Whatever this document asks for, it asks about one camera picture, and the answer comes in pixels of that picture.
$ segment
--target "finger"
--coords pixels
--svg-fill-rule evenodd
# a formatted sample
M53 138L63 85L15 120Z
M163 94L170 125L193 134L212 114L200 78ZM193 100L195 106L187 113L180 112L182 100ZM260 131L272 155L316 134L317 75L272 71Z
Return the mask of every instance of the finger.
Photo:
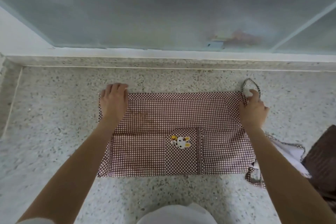
M250 89L250 92L253 94L250 102L257 103L259 101L259 93L258 93L258 91Z
M124 100L126 103L128 103L128 89L125 89L124 91Z
M107 94L107 95L110 94L111 89L112 89L112 84L107 84L105 94Z
M118 92L123 94L125 89L127 89L127 87L128 87L128 85L125 84L125 83L120 84L120 86L118 88Z
M103 98L104 95L105 95L105 90L102 90L102 91L100 92L100 97Z
M111 92L116 93L118 91L119 86L120 86L119 82L113 84Z

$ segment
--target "apron strap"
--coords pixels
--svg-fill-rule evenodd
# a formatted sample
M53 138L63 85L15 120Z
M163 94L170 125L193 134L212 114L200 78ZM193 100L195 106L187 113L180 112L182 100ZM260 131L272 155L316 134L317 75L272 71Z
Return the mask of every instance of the apron strap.
M256 84L256 83L254 82L254 80L252 80L251 78L247 78L247 79L244 80L244 82L243 82L243 84L242 84L242 86L241 86L241 92L242 92L242 93L244 92L246 83L247 83L248 81L251 81L251 82L257 87L257 90L258 90L258 93L259 93L259 98L260 98L260 97L261 97L261 91L260 91L260 88L259 88L258 84Z

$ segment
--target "terrazzo floor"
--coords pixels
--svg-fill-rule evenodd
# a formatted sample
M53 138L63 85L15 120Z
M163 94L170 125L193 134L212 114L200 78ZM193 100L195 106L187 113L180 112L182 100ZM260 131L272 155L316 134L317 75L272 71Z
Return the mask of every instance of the terrazzo floor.
M0 216L15 223L97 123L98 92L125 82L130 92L240 90L250 77L271 107L265 131L309 150L336 123L336 73L24 67L0 141ZM279 223L265 189L244 175L96 178L76 223L136 223L169 204L191 202L218 223Z

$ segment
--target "white cloth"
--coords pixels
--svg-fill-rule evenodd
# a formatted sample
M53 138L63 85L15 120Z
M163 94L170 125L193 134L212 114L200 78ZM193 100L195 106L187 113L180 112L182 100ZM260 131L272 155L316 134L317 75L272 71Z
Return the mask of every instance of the white cloth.
M212 215L198 204L168 205L143 216L137 224L217 224ZM47 219L31 219L19 224L54 224Z
M304 154L305 150L295 145L284 144L280 141L277 141L273 138L270 138L270 141L275 146L275 148L296 168L304 177L311 178L308 170L301 164L301 157ZM251 165L254 169L259 169L258 161L256 160L254 164Z

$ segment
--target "apron pocket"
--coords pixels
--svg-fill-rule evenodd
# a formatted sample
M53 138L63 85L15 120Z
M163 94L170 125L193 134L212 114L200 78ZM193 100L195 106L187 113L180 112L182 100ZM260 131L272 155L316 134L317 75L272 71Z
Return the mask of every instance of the apron pocket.
M165 175L203 173L201 128L178 128L165 141Z

